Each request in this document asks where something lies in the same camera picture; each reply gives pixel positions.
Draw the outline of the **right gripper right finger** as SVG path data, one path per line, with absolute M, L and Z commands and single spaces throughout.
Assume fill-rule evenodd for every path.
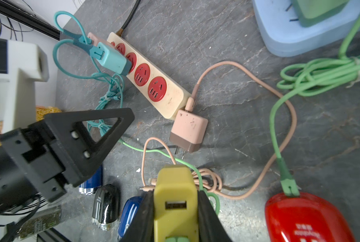
M 216 215 L 207 195 L 198 192 L 198 224 L 201 242 L 232 242 Z

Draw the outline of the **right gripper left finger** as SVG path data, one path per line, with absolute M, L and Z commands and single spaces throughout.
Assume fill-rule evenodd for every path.
M 154 194 L 149 191 L 126 230 L 120 242 L 153 242 L 154 241 Z

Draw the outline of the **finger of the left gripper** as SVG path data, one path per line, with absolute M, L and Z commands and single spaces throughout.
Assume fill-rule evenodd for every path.
M 116 123 L 94 141 L 83 123 L 99 119 L 116 119 Z M 134 119 L 130 108 L 45 115 L 43 121 L 54 137 L 50 147 L 63 164 L 68 184 L 77 187 L 92 177 Z

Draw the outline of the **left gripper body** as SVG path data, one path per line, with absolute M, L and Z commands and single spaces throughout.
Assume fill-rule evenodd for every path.
M 41 194 L 53 202 L 66 194 L 65 168 L 51 145 L 48 127 L 31 125 L 0 137 L 0 215 Z

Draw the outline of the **blue striped shaver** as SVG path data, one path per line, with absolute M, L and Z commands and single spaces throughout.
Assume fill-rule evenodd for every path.
M 131 223 L 140 207 L 142 200 L 143 200 L 142 196 L 134 196 L 134 197 L 129 198 L 126 201 L 126 203 L 122 209 L 119 226 L 118 226 L 118 230 L 117 230 L 118 241 L 120 241 L 124 237 L 128 227 L 131 225 Z

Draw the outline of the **yellow-green charger adapter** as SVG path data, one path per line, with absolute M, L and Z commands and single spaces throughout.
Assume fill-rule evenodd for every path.
M 154 189 L 154 240 L 198 242 L 198 191 L 184 165 L 163 168 Z

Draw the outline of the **pink charger adapter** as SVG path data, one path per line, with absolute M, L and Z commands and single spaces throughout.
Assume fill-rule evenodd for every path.
M 184 110 L 179 110 L 169 140 L 189 153 L 200 149 L 208 120 Z

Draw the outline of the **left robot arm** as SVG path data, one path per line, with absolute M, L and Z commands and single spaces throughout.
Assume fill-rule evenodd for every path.
M 48 80 L 37 45 L 0 39 L 0 215 L 41 194 L 53 202 L 99 169 L 134 121 L 130 108 L 53 113 L 36 121 L 35 83 Z

